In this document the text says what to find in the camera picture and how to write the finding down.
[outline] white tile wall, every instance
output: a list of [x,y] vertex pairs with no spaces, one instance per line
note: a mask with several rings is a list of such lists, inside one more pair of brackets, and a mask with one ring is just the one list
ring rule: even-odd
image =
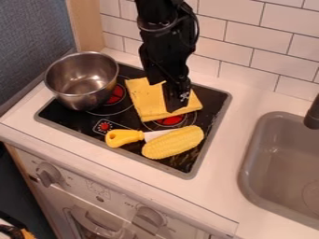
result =
[[138,56],[138,49],[141,47],[142,42],[129,39],[129,38],[124,38],[124,51],[133,55]]
[[302,3],[303,3],[303,0],[257,0],[257,1],[292,6],[292,7],[302,7]]
[[137,9],[134,2],[128,1],[128,0],[119,0],[119,5],[120,5],[120,13],[123,19],[136,21]]
[[[201,24],[191,70],[308,100],[319,91],[319,0],[186,2]],[[138,55],[133,0],[100,0],[100,7],[105,44]]]
[[229,22],[226,41],[253,47],[286,53],[292,34],[251,26],[236,22]]
[[201,36],[223,40],[226,30],[226,21],[199,16]]
[[305,35],[294,35],[289,55],[319,62],[319,39]]
[[319,85],[289,77],[280,77],[276,92],[313,101],[319,92]]
[[199,4],[198,0],[185,0],[185,2],[187,2],[193,8],[193,11],[195,13],[197,13],[197,11],[198,11],[197,6]]
[[263,4],[247,0],[201,0],[199,13],[215,18],[259,24]]
[[262,26],[319,37],[319,12],[267,4]]
[[204,73],[212,77],[217,77],[219,61],[191,55],[187,60],[187,65],[192,71]]
[[136,22],[134,21],[126,21],[105,15],[101,16],[101,20],[102,27],[105,32],[141,40],[140,32],[136,27]]
[[119,17],[118,0],[100,0],[100,12]]
[[124,50],[124,37],[119,35],[113,35],[109,33],[103,33],[104,43],[110,49]]
[[200,37],[196,49],[198,55],[242,65],[249,65],[252,52],[250,48],[203,37]]
[[303,8],[319,11],[319,1],[318,0],[306,0]]
[[256,69],[309,81],[314,79],[318,66],[319,63],[258,49],[252,61],[252,67]]
[[278,75],[232,63],[221,64],[220,77],[268,91],[274,90],[278,80]]

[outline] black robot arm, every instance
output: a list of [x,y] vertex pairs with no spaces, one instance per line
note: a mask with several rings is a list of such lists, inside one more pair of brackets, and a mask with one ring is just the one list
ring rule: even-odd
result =
[[139,53],[151,85],[166,80],[166,109],[187,106],[191,89],[187,58],[195,51],[199,22],[184,0],[135,0],[143,45]]

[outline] yellow sponge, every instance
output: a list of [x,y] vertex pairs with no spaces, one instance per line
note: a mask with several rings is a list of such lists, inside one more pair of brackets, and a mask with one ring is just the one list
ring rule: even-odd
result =
[[200,100],[195,92],[191,91],[188,106],[177,109],[173,113],[167,112],[161,87],[163,83],[165,81],[151,86],[146,77],[125,81],[134,107],[142,122],[160,120],[202,109]]

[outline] toy stove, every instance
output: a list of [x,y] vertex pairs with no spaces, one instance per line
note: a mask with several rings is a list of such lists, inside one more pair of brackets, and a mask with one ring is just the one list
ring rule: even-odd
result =
[[[101,107],[92,111],[78,112],[64,107],[57,100],[52,100],[39,110],[35,119],[165,172],[183,178],[193,177],[213,140],[218,124],[229,104],[230,97],[222,91],[193,85],[192,89],[200,99],[203,110],[167,119],[141,122],[127,92],[124,80],[144,77],[145,72],[124,64],[120,64],[119,69],[118,85],[112,97]],[[104,142],[105,134],[113,129],[151,132],[177,129],[188,125],[201,127],[205,132],[204,140],[197,147],[187,152],[160,161],[152,161],[142,156],[142,147],[146,143],[144,141],[116,149],[109,148]]]

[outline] stainless steel sink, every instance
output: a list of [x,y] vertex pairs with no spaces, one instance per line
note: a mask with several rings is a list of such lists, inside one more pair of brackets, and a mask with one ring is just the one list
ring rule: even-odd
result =
[[251,203],[319,230],[319,131],[302,121],[284,112],[259,120],[239,186]]

